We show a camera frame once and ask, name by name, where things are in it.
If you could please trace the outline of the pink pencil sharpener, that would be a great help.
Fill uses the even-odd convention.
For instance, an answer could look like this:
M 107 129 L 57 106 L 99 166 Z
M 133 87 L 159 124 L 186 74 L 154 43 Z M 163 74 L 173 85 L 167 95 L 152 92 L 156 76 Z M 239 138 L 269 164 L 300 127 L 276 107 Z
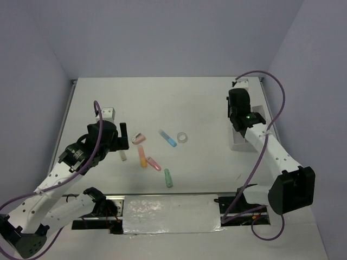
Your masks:
M 141 142 L 143 142 L 144 140 L 146 140 L 146 137 L 141 132 L 136 133 L 131 139 L 131 141 L 134 145 L 138 145 Z

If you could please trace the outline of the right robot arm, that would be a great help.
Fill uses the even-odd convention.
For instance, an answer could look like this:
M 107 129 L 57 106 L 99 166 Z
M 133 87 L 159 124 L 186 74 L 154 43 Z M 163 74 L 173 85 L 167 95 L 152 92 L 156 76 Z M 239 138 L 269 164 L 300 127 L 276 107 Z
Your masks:
M 287 153 L 268 129 L 265 118 L 251 108 L 246 89 L 231 89 L 227 101 L 231 140 L 235 144 L 251 145 L 259 153 L 256 164 L 265 162 L 273 178 L 270 186 L 249 183 L 240 188 L 236 207 L 248 212 L 258 204 L 269 206 L 276 214 L 283 215 L 310 206 L 314 197 L 314 170 L 301 166 Z

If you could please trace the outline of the clear tape roll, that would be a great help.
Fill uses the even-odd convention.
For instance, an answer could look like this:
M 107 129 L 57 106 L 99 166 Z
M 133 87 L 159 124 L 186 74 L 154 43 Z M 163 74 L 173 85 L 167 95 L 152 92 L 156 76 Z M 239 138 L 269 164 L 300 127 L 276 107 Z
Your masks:
M 177 134 L 177 141 L 179 143 L 185 143 L 188 141 L 188 136 L 184 132 L 179 132 Z

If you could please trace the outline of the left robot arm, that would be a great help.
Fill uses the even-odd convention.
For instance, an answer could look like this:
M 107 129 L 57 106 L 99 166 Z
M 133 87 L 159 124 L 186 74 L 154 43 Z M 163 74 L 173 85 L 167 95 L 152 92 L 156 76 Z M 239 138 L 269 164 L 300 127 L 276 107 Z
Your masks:
M 62 206 L 60 198 L 109 152 L 129 148 L 127 125 L 103 120 L 87 126 L 87 134 L 68 145 L 34 192 L 17 197 L 21 204 L 1 215 L 1 236 L 23 259 L 38 259 L 48 237 L 85 215 L 116 216 L 118 206 L 90 187 Z

